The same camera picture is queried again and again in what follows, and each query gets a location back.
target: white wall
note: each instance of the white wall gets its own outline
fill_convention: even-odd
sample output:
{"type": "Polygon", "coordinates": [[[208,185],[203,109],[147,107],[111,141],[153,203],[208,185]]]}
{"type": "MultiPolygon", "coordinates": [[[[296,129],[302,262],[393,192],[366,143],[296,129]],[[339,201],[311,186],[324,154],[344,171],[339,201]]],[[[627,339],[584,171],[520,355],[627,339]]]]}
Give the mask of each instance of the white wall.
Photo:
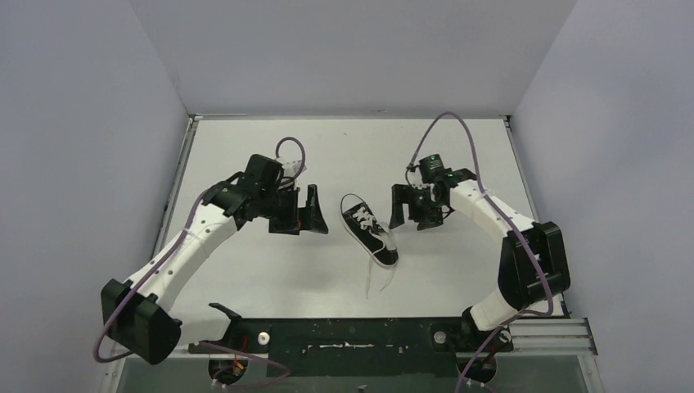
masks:
{"type": "Polygon", "coordinates": [[[516,108],[575,0],[131,0],[194,113],[516,108]]]}
{"type": "Polygon", "coordinates": [[[579,0],[512,118],[609,392],[692,391],[694,2],[579,0]]]}
{"type": "Polygon", "coordinates": [[[0,2],[0,391],[97,390],[99,291],[151,254],[186,123],[127,0],[0,2]]]}

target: robotic arm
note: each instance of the robotic arm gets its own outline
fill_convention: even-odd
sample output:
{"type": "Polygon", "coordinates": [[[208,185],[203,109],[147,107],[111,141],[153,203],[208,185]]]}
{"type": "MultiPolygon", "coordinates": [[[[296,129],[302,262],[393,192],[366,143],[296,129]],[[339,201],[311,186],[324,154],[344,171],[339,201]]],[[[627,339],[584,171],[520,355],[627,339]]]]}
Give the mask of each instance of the robotic arm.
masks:
{"type": "Polygon", "coordinates": [[[306,207],[298,207],[294,179],[303,168],[296,164],[252,155],[245,172],[198,197],[185,228],[152,261],[125,282],[111,279],[101,290],[107,336],[150,364],[166,359],[177,345],[221,338],[228,320],[222,324],[180,321],[169,311],[212,252],[254,218],[268,219],[270,233],[328,233],[315,185],[308,186],[306,207]]]}
{"type": "MultiPolygon", "coordinates": [[[[479,332],[487,332],[532,304],[547,300],[529,256],[507,222],[484,200],[486,190],[479,189],[476,175],[468,169],[445,168],[438,154],[420,160],[417,167],[422,185],[395,184],[391,189],[391,228],[404,224],[403,204],[408,205],[408,217],[417,222],[417,230],[442,225],[441,208],[447,206],[449,211],[461,211],[472,219],[501,247],[497,287],[466,309],[463,319],[479,332]]],[[[552,222],[536,223],[497,197],[491,198],[529,243],[552,295],[568,289],[570,276],[560,229],[552,222]]]]}

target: shoe sole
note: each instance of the shoe sole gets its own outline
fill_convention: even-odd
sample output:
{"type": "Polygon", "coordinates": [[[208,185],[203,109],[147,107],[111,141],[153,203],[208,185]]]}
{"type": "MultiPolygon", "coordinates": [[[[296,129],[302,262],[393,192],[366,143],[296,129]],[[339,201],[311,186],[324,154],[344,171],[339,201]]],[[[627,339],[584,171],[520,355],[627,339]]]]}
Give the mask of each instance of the shoe sole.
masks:
{"type": "MultiPolygon", "coordinates": [[[[372,255],[371,250],[369,250],[368,247],[366,247],[366,245],[364,245],[364,243],[362,243],[362,241],[359,240],[359,238],[357,237],[357,235],[355,235],[354,232],[352,232],[352,230],[349,229],[349,226],[347,225],[347,221],[345,221],[345,217],[342,215],[342,212],[340,212],[340,221],[342,222],[342,228],[344,228],[345,231],[347,231],[347,233],[349,233],[349,235],[350,235],[354,240],[356,240],[357,243],[358,243],[364,250],[366,250],[366,252],[367,252],[369,255],[372,255]]],[[[381,251],[383,251],[383,250],[385,250],[385,243],[383,243],[383,248],[381,249],[381,251]]],[[[394,268],[395,265],[398,264],[398,262],[395,262],[394,264],[382,264],[382,263],[378,260],[378,258],[376,257],[375,254],[376,254],[376,253],[374,253],[374,255],[373,255],[373,257],[372,257],[373,261],[376,262],[376,264],[378,264],[379,266],[381,266],[381,267],[384,268],[384,269],[394,268]]]]}

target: shoe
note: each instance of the shoe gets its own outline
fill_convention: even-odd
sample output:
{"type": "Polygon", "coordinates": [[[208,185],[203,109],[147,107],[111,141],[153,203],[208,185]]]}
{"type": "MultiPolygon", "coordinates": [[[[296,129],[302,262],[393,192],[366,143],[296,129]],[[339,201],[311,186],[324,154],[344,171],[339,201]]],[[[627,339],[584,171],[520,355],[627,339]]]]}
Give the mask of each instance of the shoe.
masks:
{"type": "Polygon", "coordinates": [[[398,263],[398,248],[390,235],[388,225],[380,224],[367,203],[359,196],[347,194],[340,201],[342,224],[350,235],[362,245],[372,259],[382,268],[392,268],[398,263]],[[359,203],[344,210],[346,197],[356,197],[359,203]]]}

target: white table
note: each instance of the white table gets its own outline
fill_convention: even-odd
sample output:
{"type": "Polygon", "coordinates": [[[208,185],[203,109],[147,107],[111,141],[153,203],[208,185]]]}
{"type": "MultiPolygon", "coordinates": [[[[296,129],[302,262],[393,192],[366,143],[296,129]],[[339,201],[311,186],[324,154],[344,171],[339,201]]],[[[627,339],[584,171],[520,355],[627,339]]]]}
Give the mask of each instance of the white table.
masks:
{"type": "MultiPolygon", "coordinates": [[[[387,271],[373,267],[365,296],[368,255],[342,228],[338,205],[347,192],[363,197],[376,217],[390,220],[390,187],[404,169],[430,120],[201,120],[190,150],[168,231],[183,225],[195,197],[243,170],[253,153],[274,157],[277,141],[297,137],[306,147],[328,235],[268,233],[256,219],[222,244],[183,289],[172,313],[218,313],[218,302],[245,318],[357,318],[459,316],[490,293],[499,249],[462,214],[423,232],[408,222],[394,231],[399,266],[379,292],[387,271]]],[[[469,120],[484,184],[507,204],[531,216],[521,173],[503,120],[469,120]]],[[[473,169],[466,136],[456,120],[441,120],[420,157],[440,153],[453,169],[473,169]]],[[[288,142],[284,156],[299,157],[288,142]]],[[[305,200],[305,188],[300,197],[305,200]]],[[[538,305],[537,309],[546,309],[538,305]]],[[[557,302],[555,314],[561,314],[557,302]]]]}

